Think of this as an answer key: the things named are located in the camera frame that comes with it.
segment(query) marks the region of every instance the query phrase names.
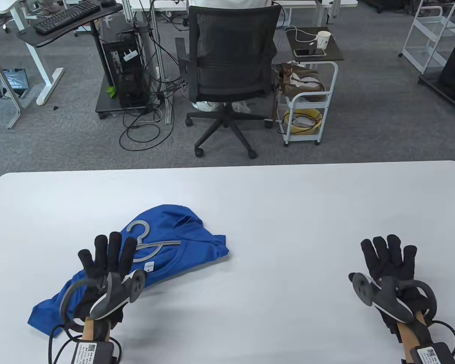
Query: office chair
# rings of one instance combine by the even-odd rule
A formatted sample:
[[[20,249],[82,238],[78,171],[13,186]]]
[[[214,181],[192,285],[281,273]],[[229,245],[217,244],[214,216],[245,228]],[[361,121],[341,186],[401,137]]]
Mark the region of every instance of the office chair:
[[[187,113],[185,125],[192,118],[215,119],[196,142],[195,155],[203,156],[201,144],[221,125],[230,127],[248,151],[256,152],[242,135],[234,120],[264,120],[265,116],[235,112],[232,103],[266,96],[274,91],[271,60],[276,55],[273,42],[280,6],[255,9],[213,9],[189,7],[189,46],[176,38],[180,75],[188,83],[192,102],[220,102],[217,111]],[[265,122],[265,127],[272,123]]]

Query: chair base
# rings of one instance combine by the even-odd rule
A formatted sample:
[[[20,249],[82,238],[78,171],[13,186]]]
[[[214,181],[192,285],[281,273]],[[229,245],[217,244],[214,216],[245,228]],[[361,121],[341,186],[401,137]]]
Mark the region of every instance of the chair base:
[[[253,150],[253,148],[251,148],[251,145],[241,133],[241,130],[239,130],[234,120],[264,120],[266,118],[265,116],[238,113],[232,109],[232,104],[226,104],[221,105],[220,109],[217,111],[200,111],[195,113],[187,113],[185,120],[186,126],[193,125],[192,118],[215,119],[214,123],[207,129],[207,131],[194,145],[196,157],[203,156],[203,149],[200,148],[203,142],[205,142],[218,128],[220,128],[220,126],[224,126],[224,128],[231,128],[236,137],[241,140],[241,143],[248,151],[248,156],[250,159],[257,158],[256,152]],[[265,127],[269,128],[270,125],[265,123]]]

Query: black keyboard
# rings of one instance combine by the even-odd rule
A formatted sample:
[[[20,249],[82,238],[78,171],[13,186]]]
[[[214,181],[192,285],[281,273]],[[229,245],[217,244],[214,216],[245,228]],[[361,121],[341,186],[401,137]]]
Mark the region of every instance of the black keyboard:
[[[34,29],[37,33],[47,35],[90,14],[98,12],[100,9],[101,7],[97,3],[85,0],[78,5],[73,5],[66,10],[54,14],[52,17],[35,23]]]

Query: green leaf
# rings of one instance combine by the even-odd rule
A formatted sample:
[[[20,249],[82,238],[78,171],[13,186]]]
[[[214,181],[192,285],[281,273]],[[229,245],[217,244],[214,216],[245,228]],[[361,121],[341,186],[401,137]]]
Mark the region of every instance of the green leaf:
[[[113,99],[116,96],[116,88],[114,88],[114,86],[110,86],[106,89],[106,93]]]

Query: white cup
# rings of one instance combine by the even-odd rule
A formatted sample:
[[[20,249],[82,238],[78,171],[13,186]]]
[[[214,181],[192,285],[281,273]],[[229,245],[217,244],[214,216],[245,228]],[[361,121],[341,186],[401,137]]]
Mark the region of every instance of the white cup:
[[[317,35],[317,48],[324,50],[327,47],[331,33],[329,31],[319,31]]]

